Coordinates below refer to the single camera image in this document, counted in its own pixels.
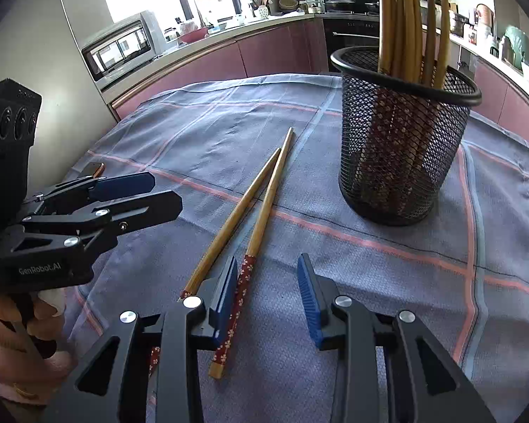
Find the left hand pink sleeve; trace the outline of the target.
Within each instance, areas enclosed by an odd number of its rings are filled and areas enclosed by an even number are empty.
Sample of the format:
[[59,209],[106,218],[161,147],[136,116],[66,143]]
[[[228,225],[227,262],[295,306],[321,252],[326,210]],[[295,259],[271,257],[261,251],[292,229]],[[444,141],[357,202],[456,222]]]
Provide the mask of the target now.
[[14,301],[0,294],[0,397],[29,406],[47,405],[73,368],[71,355],[58,350],[47,359],[35,351],[32,338],[61,339],[65,324],[66,294],[58,289],[37,293],[32,301],[32,315],[22,324],[20,310]]

